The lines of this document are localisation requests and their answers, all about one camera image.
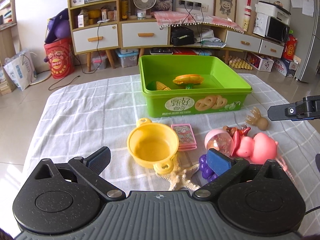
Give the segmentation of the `clear pink capsule ball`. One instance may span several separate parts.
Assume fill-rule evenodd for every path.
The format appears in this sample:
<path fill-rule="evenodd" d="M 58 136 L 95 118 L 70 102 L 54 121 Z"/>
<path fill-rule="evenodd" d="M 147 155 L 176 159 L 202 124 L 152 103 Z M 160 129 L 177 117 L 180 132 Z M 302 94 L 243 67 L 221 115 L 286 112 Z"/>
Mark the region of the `clear pink capsule ball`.
<path fill-rule="evenodd" d="M 230 157 L 234 150 L 233 138 L 223 129 L 212 129 L 204 139 L 206 150 L 214 148 L 220 153 Z"/>

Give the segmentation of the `beige starfish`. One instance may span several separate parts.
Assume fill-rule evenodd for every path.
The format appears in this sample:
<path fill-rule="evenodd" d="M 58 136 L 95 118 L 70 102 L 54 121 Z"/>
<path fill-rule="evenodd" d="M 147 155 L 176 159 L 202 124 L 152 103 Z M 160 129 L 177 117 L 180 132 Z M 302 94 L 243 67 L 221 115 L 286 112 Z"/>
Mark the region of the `beige starfish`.
<path fill-rule="evenodd" d="M 196 191 L 200 188 L 199 185 L 194 184 L 191 181 L 192 176 L 200 169 L 199 164 L 195 164 L 189 168 L 183 168 L 179 160 L 178 155 L 175 155 L 172 159 L 174 168 L 168 174 L 158 174 L 156 176 L 167 180 L 170 183 L 169 191 L 179 191 L 181 189 L 188 189 L 190 191 Z"/>

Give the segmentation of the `clear storage bin blue lid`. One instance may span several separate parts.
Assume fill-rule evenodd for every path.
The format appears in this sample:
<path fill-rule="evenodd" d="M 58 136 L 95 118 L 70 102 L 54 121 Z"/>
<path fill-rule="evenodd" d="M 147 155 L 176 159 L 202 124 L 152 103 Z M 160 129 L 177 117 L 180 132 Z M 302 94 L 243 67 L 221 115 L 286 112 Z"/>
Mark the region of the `clear storage bin blue lid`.
<path fill-rule="evenodd" d="M 138 64 L 138 49 L 116 49 L 116 54 L 123 68 L 134 67 Z"/>

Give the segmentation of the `purple toy grapes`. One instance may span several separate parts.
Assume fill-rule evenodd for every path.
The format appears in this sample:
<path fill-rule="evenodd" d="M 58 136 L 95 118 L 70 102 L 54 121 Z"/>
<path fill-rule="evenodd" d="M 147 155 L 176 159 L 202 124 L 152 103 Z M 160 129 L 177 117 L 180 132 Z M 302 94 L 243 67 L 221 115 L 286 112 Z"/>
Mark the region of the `purple toy grapes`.
<path fill-rule="evenodd" d="M 214 181 L 218 177 L 218 175 L 208 166 L 206 154 L 200 156 L 199 165 L 199 170 L 201 171 L 202 178 L 209 183 Z"/>

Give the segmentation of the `red snack bucket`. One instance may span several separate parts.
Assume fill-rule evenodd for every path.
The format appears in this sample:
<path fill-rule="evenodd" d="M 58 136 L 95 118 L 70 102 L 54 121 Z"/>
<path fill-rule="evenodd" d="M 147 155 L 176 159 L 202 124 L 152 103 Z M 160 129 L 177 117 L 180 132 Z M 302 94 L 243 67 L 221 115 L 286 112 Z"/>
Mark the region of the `red snack bucket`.
<path fill-rule="evenodd" d="M 72 40 L 64 38 L 45 44 L 46 61 L 54 79 L 62 79 L 74 72 Z"/>

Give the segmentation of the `white toy box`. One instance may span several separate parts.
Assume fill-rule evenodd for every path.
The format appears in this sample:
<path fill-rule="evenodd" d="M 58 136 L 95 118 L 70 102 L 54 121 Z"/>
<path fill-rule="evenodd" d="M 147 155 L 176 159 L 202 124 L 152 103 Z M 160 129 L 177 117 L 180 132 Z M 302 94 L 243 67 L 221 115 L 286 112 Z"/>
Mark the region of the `white toy box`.
<path fill-rule="evenodd" d="M 260 72 L 271 72 L 274 61 L 264 55 L 247 52 L 245 60 Z"/>

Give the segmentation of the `long wooden tv cabinet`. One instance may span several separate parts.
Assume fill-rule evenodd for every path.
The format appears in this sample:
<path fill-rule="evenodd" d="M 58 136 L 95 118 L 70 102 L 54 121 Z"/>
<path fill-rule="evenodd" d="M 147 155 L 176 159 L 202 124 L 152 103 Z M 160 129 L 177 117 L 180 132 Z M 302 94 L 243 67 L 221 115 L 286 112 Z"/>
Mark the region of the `long wooden tv cabinet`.
<path fill-rule="evenodd" d="M 187 23 L 185 26 L 194 32 L 195 38 L 200 38 L 200 42 L 186 45 L 188 48 L 218 49 L 203 40 L 204 32 L 212 29 L 214 37 L 226 44 L 222 48 L 226 51 L 226 55 L 230 51 L 240 51 L 280 58 L 284 50 L 282 44 L 265 37 L 246 32 L 240 33 L 223 26 L 208 23 Z M 139 48 L 144 50 L 152 47 L 173 47 L 171 36 L 175 27 L 175 25 L 160 26 L 154 18 L 121 21 L 119 23 L 119 44 L 123 49 Z"/>

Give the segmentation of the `pink pig toy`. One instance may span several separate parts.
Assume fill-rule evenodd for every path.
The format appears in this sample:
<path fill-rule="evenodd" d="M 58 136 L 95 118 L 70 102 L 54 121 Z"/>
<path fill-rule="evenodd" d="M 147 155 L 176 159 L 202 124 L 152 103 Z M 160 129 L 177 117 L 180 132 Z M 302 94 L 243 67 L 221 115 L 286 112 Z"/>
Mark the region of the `pink pig toy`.
<path fill-rule="evenodd" d="M 233 134 L 233 155 L 247 158 L 254 164 L 264 164 L 267 160 L 276 160 L 281 168 L 287 172 L 287 165 L 278 156 L 278 142 L 265 133 L 258 133 L 254 137 L 247 136 L 250 128 L 236 130 Z"/>

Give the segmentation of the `orange toy pumpkin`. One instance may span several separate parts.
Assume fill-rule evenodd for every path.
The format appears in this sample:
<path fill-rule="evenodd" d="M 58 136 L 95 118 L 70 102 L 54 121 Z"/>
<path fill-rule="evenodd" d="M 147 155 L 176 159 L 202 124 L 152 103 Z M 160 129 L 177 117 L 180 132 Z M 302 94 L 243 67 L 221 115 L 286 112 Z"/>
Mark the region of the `orange toy pumpkin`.
<path fill-rule="evenodd" d="M 178 86 L 183 86 L 185 89 L 192 89 L 196 85 L 201 85 L 204 78 L 197 74 L 186 74 L 175 77 L 173 83 Z"/>

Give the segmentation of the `framed cartoon girl picture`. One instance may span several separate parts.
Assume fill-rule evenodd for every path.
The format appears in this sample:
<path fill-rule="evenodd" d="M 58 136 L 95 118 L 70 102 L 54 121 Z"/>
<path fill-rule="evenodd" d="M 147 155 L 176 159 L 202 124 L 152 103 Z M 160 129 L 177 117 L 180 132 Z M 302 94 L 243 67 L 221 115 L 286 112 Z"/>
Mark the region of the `framed cartoon girl picture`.
<path fill-rule="evenodd" d="M 214 0 L 213 15 L 235 22 L 237 0 Z"/>

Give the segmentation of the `pink lace cloth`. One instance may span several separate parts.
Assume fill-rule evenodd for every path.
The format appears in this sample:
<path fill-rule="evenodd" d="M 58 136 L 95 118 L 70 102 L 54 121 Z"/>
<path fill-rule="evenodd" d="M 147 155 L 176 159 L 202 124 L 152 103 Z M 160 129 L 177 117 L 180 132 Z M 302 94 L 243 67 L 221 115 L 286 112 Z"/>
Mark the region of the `pink lace cloth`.
<path fill-rule="evenodd" d="M 156 11 L 153 12 L 153 16 L 160 27 L 208 24 L 216 27 L 231 29 L 242 34 L 244 33 L 244 30 L 235 22 L 217 16 L 175 11 Z"/>

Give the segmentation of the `grey checked cloth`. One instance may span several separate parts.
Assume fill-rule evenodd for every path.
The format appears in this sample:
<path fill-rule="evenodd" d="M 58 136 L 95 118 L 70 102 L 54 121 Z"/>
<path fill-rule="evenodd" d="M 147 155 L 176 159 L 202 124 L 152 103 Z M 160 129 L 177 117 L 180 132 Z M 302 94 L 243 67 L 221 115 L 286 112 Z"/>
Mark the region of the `grey checked cloth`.
<path fill-rule="evenodd" d="M 190 124 L 192 127 L 197 149 L 179 153 L 182 167 L 195 165 L 205 154 L 204 139 L 210 130 L 242 126 L 253 107 L 266 115 L 269 107 L 286 103 L 255 75 L 243 74 L 242 77 L 253 90 L 238 111 L 158 118 L 159 123 L 167 126 Z M 147 116 L 139 75 L 62 88 L 46 102 L 29 146 L 23 175 L 28 177 L 41 159 L 66 163 L 107 146 L 111 150 L 111 162 L 103 171 L 103 178 L 125 192 L 167 190 L 169 182 L 157 177 L 153 170 L 137 165 L 127 150 L 128 135 L 136 122 Z M 309 211 L 299 228 L 300 233 L 319 233 L 319 170 L 315 161 L 319 154 L 319 133 L 306 121 L 276 121 L 269 125 L 267 135 L 278 142 L 278 154 L 285 160 Z"/>

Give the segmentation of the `pink card box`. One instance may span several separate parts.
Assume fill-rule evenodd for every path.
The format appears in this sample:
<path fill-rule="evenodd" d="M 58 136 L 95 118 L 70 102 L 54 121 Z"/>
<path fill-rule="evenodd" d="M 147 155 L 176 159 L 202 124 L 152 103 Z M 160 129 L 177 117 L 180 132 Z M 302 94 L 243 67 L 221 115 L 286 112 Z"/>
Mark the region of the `pink card box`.
<path fill-rule="evenodd" d="M 191 124 L 172 124 L 171 128 L 179 139 L 179 151 L 191 151 L 197 149 L 197 142 Z"/>

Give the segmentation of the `yellow toy pot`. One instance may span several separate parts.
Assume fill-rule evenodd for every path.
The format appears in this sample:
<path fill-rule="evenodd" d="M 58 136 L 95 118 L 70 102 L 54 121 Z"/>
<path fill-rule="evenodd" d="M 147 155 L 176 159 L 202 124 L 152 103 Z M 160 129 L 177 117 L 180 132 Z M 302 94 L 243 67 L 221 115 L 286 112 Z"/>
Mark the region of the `yellow toy pot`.
<path fill-rule="evenodd" d="M 139 119 L 127 137 L 127 149 L 134 161 L 160 175 L 173 171 L 178 147 L 179 139 L 172 128 L 148 118 Z"/>

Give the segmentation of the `brown antler toy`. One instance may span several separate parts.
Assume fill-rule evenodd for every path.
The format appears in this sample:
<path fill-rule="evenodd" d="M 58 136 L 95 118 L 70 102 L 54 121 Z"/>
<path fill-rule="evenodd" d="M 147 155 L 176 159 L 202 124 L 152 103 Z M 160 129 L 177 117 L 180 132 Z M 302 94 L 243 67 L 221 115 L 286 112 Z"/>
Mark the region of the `brown antler toy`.
<path fill-rule="evenodd" d="M 253 125 L 259 128 L 261 131 L 266 131 L 269 122 L 265 117 L 261 115 L 260 110 L 257 107 L 253 107 L 250 112 L 252 115 L 246 115 L 245 122 L 249 125 Z"/>

